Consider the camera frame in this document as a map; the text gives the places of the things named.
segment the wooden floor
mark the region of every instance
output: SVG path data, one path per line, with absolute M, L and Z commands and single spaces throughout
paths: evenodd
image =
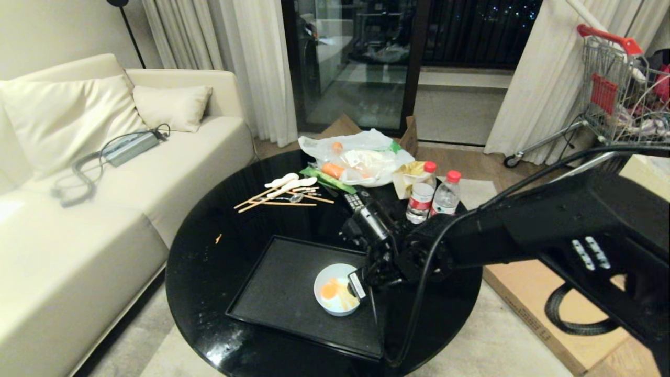
M 260 159 L 276 154 L 297 150 L 297 142 L 284 148 L 276 144 L 256 139 L 257 154 Z M 498 192 L 512 184 L 540 171 L 545 166 L 537 166 L 528 162 L 520 162 L 515 168 L 503 166 L 504 156 L 500 154 L 483 154 L 473 148 L 445 147 L 435 144 L 420 144 L 416 159 L 419 161 L 434 161 L 438 166 L 438 175 L 444 176 L 446 170 L 458 170 L 463 178 L 493 181 Z M 525 189 L 532 188 L 566 172 L 560 169 L 530 184 Z M 586 374 L 588 377 L 658 377 L 658 369 L 651 352 L 630 338 L 615 352 L 610 354 L 601 364 Z

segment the white pillow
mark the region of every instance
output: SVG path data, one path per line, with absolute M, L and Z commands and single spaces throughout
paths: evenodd
M 147 126 L 167 123 L 172 131 L 198 132 L 211 95 L 212 87 L 133 89 L 137 111 Z
M 63 83 L 0 81 L 0 103 L 36 179 L 112 138 L 146 128 L 121 75 Z

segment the black tray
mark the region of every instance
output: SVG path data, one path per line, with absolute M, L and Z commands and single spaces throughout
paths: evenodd
M 377 361 L 383 355 L 369 301 L 346 317 L 328 314 L 314 297 L 314 279 L 335 263 L 362 266 L 365 254 L 273 236 L 228 307 L 229 317 L 278 329 L 337 352 Z M 378 313 L 383 308 L 377 307 Z

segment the glass door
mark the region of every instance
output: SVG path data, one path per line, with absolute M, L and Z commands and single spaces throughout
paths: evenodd
M 429 0 L 283 0 L 282 9 L 299 131 L 321 132 L 344 113 L 402 134 Z

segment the plastic water bottle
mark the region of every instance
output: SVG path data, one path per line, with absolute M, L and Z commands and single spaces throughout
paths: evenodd
M 447 172 L 447 180 L 445 180 L 435 192 L 433 198 L 433 206 L 430 210 L 430 215 L 436 213 L 445 213 L 453 215 L 456 213 L 456 207 L 460 201 L 460 172 L 456 170 L 449 170 Z
M 433 201 L 433 194 L 435 194 L 435 170 L 437 169 L 435 162 L 426 161 L 423 165 L 425 172 L 425 179 L 412 185 L 412 196 L 409 198 L 407 204 L 407 220 L 414 224 L 423 223 L 428 218 L 430 212 L 430 203 Z

